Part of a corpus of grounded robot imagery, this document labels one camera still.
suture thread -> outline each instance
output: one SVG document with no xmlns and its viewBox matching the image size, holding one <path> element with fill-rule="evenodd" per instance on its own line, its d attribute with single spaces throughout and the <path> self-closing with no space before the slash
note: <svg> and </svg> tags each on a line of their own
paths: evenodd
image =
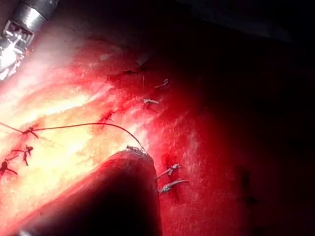
<svg viewBox="0 0 315 236">
<path fill-rule="evenodd" d="M 9 129 L 12 129 L 16 132 L 20 132 L 21 134 L 27 134 L 27 133 L 32 133 L 34 134 L 37 138 L 38 136 L 34 133 L 35 131 L 44 131 L 44 130 L 52 130 L 52 129 L 66 129 L 66 128 L 74 128 L 74 127 L 79 127 L 79 126 L 86 126 L 86 125 L 108 125 L 108 126 L 113 126 L 113 127 L 116 127 L 118 129 L 121 129 L 123 130 L 124 132 L 128 133 L 139 145 L 140 147 L 145 151 L 144 147 L 141 145 L 140 141 L 133 135 L 131 134 L 128 130 L 126 130 L 125 128 L 122 128 L 121 126 L 119 125 L 116 125 L 116 124 L 109 124 L 109 123 L 103 123 L 103 122 L 93 122 L 93 123 L 83 123 L 83 124 L 74 124 L 74 125 L 67 125 L 67 126 L 58 126 L 58 127 L 49 127 L 49 128 L 41 128 L 41 129 L 27 129 L 26 131 L 21 131 L 19 129 L 16 129 L 16 128 L 13 128 L 9 125 L 6 125 L 2 122 L 0 122 L 0 125 L 2 126 L 5 126 Z"/>
</svg>

